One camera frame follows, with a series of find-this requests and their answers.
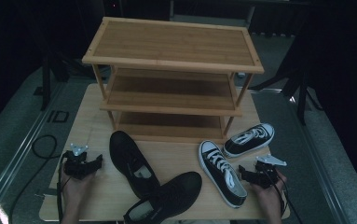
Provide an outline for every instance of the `gray floor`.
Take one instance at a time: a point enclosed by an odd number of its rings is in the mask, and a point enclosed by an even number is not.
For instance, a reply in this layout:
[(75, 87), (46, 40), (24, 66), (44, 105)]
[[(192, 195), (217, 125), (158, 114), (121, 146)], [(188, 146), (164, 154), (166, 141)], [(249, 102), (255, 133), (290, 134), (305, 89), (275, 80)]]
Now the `gray floor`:
[[(256, 76), (253, 85), (273, 77), (292, 43), (292, 38), (253, 36), (265, 74)], [(53, 82), (56, 96), (50, 107), (40, 112), (41, 98), (33, 96), (41, 85), (40, 71), (32, 74), (11, 99), (0, 115), (0, 223), (25, 183), (44, 162), (30, 150), (31, 143), (43, 134), (57, 138), (55, 154), (62, 152), (65, 139), (75, 119), (81, 98), (89, 83), (85, 77), (72, 77), (68, 83)], [(295, 116), (295, 104), (278, 93), (285, 80), (270, 86), (271, 90), (252, 92), (259, 118), (271, 123), (276, 135), (270, 144), (272, 154), (288, 162), (281, 168), (288, 176), (289, 196), (304, 223), (357, 223), (357, 175), (344, 148), (322, 111), (307, 105), (306, 122), (302, 126)], [(52, 111), (69, 112), (66, 122), (48, 120)], [(48, 155), (53, 142), (44, 138), (35, 145), (42, 155)], [(19, 162), (15, 167), (12, 158)], [(48, 191), (57, 160), (51, 160), (23, 192), (13, 212), (14, 223), (44, 223), (38, 217), (42, 198)], [(284, 223), (298, 223), (291, 211)], [(256, 223), (240, 221), (239, 223)]]

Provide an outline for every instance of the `wooden tabletop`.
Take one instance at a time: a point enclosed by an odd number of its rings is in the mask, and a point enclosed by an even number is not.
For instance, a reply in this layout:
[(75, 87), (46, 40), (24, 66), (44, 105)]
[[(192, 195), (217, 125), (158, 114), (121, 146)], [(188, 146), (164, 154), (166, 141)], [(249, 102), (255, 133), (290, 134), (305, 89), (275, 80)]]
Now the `wooden tabletop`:
[(262, 74), (245, 27), (104, 17), (83, 63)]
[[(93, 180), (89, 197), (81, 212), (82, 220), (122, 220), (123, 215), (139, 201), (132, 192), (127, 179), (111, 162), (109, 156), (109, 138), (114, 131), (108, 115), (99, 109), (100, 89), (97, 84), (90, 84), (82, 104), (76, 115), (76, 120), (68, 136), (64, 150), (70, 150), (70, 144), (89, 145), (88, 161), (93, 161), (103, 154), (103, 168), (97, 172)], [(232, 136), (243, 132), (259, 123), (251, 94), (246, 94), (241, 106), (245, 106), (245, 113), (241, 118), (235, 118), (228, 133)], [(183, 214), (172, 219), (259, 219), (264, 218), (259, 210), (259, 204), (245, 181), (241, 181), (248, 191), (244, 205), (239, 209), (229, 207), (222, 199), (218, 190), (199, 166), (199, 143), (166, 143), (137, 141), (149, 164), (155, 171), (161, 184), (167, 183), (179, 174), (196, 171), (201, 174), (203, 185), (196, 202)], [(268, 147), (246, 154), (236, 159), (228, 159), (233, 168), (238, 165), (247, 170), (254, 170), (255, 156), (269, 153)], [(55, 189), (57, 174), (53, 176), (50, 188)], [(289, 208), (284, 217), (289, 217)], [(44, 220), (57, 220), (58, 212), (55, 196), (47, 196), (41, 207), (39, 216)]]

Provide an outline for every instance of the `black canvas sneaker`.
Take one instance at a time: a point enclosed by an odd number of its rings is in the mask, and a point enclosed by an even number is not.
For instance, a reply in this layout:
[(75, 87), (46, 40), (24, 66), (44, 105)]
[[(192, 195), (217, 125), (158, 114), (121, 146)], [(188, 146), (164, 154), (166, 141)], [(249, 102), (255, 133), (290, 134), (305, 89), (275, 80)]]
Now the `black canvas sneaker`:
[(160, 187), (154, 171), (128, 134), (122, 131), (112, 133), (109, 154), (112, 163), (126, 176), (138, 198), (143, 198)]
[(227, 157), (238, 157), (246, 152), (266, 147), (273, 137), (274, 128), (267, 123), (261, 123), (227, 140), (224, 144), (224, 153)]
[(130, 208), (123, 216), (125, 223), (159, 224), (183, 213), (198, 198), (201, 184), (201, 175), (196, 172), (178, 175)]
[(199, 161), (225, 202), (234, 208), (241, 207), (247, 198), (247, 191), (219, 147), (211, 141), (202, 142), (199, 146)]

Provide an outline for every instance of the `shoe rack shelf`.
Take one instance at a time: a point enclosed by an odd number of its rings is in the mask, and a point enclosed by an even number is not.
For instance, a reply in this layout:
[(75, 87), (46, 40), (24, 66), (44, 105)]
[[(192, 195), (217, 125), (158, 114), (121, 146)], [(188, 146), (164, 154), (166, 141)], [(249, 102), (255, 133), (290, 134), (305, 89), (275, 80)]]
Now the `shoe rack shelf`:
[[(100, 109), (136, 140), (224, 142), (253, 74), (263, 73), (245, 28), (171, 21), (103, 18), (82, 61), (93, 66)], [(100, 64), (111, 65), (106, 85)], [(247, 74), (240, 92), (237, 72)]]

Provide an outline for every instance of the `black shoe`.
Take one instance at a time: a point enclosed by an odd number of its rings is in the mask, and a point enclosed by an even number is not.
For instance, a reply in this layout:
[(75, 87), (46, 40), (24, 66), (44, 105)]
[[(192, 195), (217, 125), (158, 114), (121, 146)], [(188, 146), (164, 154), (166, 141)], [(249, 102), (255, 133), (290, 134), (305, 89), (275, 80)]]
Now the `black shoe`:
[(132, 191), (143, 198), (160, 187), (154, 171), (140, 149), (126, 133), (112, 133), (109, 154), (115, 167), (128, 179)]
[(199, 146), (199, 161), (226, 203), (234, 208), (241, 207), (247, 198), (247, 191), (219, 147), (211, 141), (202, 142)]
[(267, 123), (261, 123), (227, 140), (224, 144), (224, 153), (227, 157), (238, 157), (246, 152), (266, 147), (273, 137), (274, 128)]
[(123, 216), (125, 223), (159, 224), (186, 211), (198, 198), (200, 190), (200, 174), (188, 172), (178, 175), (130, 208)]

